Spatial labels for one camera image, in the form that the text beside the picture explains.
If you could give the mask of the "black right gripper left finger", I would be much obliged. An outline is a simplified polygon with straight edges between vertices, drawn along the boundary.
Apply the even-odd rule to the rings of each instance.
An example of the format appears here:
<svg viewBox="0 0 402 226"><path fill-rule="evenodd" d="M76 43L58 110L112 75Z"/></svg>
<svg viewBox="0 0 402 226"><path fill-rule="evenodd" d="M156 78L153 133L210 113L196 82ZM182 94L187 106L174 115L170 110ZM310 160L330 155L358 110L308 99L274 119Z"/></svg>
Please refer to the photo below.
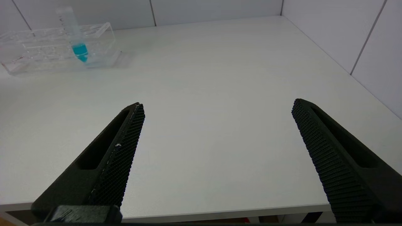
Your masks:
<svg viewBox="0 0 402 226"><path fill-rule="evenodd" d="M122 109L33 202L32 213L44 220L61 205L121 207L144 120L142 104Z"/></svg>

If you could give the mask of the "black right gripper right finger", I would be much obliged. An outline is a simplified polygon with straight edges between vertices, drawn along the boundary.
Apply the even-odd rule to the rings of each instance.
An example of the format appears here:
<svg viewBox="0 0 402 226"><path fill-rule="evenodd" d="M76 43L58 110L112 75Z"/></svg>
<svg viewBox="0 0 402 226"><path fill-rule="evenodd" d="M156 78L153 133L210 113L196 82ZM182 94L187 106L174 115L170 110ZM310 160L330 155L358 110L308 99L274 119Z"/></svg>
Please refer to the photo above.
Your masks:
<svg viewBox="0 0 402 226"><path fill-rule="evenodd" d="M400 224L401 175L312 102L291 113L337 223Z"/></svg>

